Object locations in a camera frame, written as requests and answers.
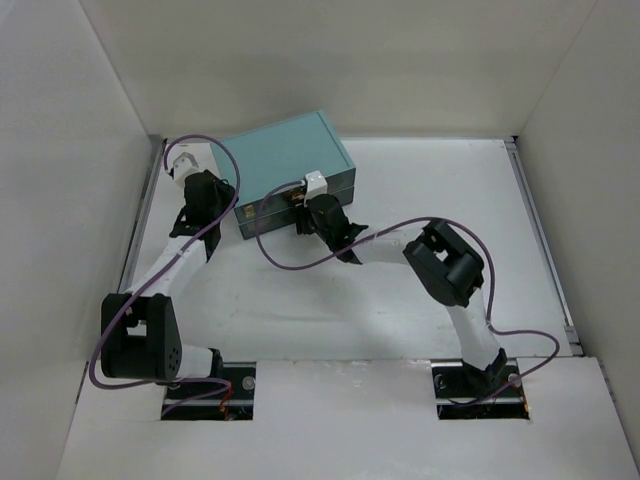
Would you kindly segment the clear acrylic drawer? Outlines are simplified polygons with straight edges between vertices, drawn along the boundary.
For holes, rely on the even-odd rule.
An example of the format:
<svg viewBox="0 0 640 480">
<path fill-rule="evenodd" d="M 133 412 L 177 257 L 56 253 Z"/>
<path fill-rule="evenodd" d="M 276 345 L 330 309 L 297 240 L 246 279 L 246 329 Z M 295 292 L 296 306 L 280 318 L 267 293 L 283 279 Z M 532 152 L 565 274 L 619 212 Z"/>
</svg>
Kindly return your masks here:
<svg viewBox="0 0 640 480">
<path fill-rule="evenodd" d="M 295 225 L 299 210 L 303 204 L 301 187 L 290 187 L 270 196 L 265 205 L 258 209 L 262 200 L 239 206 L 235 209 L 236 220 L 242 238 L 249 240 L 255 237 L 255 227 L 260 234 L 272 232 Z"/>
</svg>

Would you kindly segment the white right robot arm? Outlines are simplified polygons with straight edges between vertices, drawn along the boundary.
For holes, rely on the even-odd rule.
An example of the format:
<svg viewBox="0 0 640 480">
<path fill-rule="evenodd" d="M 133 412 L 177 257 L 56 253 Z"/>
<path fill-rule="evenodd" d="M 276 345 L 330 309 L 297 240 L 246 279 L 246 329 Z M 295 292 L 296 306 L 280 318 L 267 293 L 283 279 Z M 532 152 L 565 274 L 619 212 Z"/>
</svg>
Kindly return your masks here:
<svg viewBox="0 0 640 480">
<path fill-rule="evenodd" d="M 430 298 L 447 310 L 458 336 L 464 384 L 489 394 L 500 383 L 505 350 L 490 331 L 483 307 L 484 261 L 443 219 L 414 227 L 373 229 L 348 219 L 339 200 L 320 194 L 295 206 L 296 230 L 315 234 L 344 263 L 408 266 Z"/>
</svg>

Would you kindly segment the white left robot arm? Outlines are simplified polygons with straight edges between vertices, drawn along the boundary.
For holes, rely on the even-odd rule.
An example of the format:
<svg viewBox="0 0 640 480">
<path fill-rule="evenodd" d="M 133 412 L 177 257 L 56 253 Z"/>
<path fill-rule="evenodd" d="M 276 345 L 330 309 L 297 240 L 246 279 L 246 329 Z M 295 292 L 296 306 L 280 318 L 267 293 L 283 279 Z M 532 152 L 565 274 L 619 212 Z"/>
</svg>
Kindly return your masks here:
<svg viewBox="0 0 640 480">
<path fill-rule="evenodd" d="M 221 240 L 220 222 L 236 191 L 209 170 L 184 179 L 185 204 L 168 243 L 151 269 L 123 293 L 101 305 L 100 368 L 112 379 L 168 384 L 190 379 L 206 399 L 224 387 L 221 354 L 183 343 L 175 300 L 212 258 Z"/>
</svg>

